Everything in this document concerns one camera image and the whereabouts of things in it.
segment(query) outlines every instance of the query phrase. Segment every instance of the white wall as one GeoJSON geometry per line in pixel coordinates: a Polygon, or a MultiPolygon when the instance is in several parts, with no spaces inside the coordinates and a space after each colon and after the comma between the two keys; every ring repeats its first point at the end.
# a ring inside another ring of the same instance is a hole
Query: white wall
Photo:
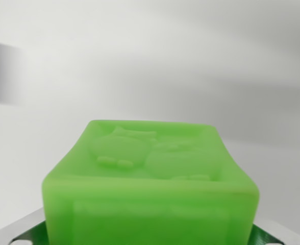
{"type": "Polygon", "coordinates": [[[0,228],[92,119],[217,126],[300,233],[300,1],[0,1],[0,228]]]}

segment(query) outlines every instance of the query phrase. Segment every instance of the green soap bar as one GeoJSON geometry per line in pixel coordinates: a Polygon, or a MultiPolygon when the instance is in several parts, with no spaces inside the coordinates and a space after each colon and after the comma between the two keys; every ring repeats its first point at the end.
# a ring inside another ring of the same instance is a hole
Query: green soap bar
{"type": "Polygon", "coordinates": [[[43,182],[51,245],[246,245],[259,191],[208,125],[91,121],[43,182]]]}

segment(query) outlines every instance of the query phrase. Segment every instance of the embossed cartoon figure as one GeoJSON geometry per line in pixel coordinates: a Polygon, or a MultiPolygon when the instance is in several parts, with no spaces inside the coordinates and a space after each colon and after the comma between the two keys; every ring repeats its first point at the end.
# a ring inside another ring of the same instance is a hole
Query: embossed cartoon figure
{"type": "Polygon", "coordinates": [[[130,170],[144,164],[156,140],[156,132],[134,131],[116,127],[106,136],[96,139],[92,151],[96,163],[104,168],[130,170]]]}

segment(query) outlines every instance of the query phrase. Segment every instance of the green translucent block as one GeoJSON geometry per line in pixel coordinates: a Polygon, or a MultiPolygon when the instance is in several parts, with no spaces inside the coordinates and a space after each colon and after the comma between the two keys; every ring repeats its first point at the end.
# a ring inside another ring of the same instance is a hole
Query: green translucent block
{"type": "Polygon", "coordinates": [[[95,120],[43,199],[51,245],[246,245],[259,192],[212,126],[95,120]]]}

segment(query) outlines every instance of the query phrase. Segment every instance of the green soap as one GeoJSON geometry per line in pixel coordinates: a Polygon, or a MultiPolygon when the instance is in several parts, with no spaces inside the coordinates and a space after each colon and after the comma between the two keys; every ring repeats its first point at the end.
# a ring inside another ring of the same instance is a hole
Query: green soap
{"type": "Polygon", "coordinates": [[[246,245],[259,201],[216,129],[94,120],[43,182],[51,245],[246,245]]]}

